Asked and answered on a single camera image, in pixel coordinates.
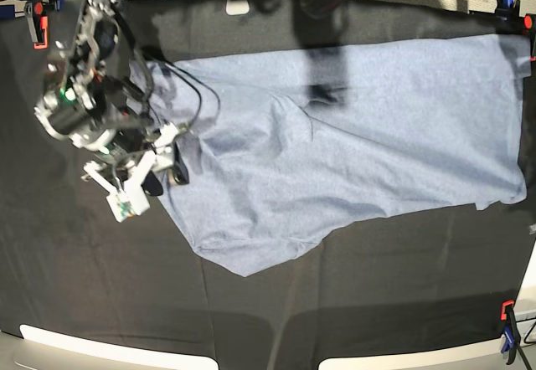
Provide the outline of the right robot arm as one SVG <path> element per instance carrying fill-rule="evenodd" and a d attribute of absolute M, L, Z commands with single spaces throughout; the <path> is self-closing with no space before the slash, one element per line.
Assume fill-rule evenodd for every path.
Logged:
<path fill-rule="evenodd" d="M 69 139 L 92 152 L 96 160 L 87 177 L 109 182 L 112 190 L 124 190 L 149 153 L 154 153 L 155 161 L 141 175 L 144 193 L 162 195 L 158 172 L 167 172 L 179 185 L 187 184 L 188 170 L 175 143 L 180 131 L 170 123 L 154 126 L 150 113 L 154 80 L 118 0 L 81 1 L 72 44 L 49 59 L 35 116 L 53 138 Z M 120 36 L 126 38 L 142 72 L 143 89 L 106 72 L 106 61 Z"/>

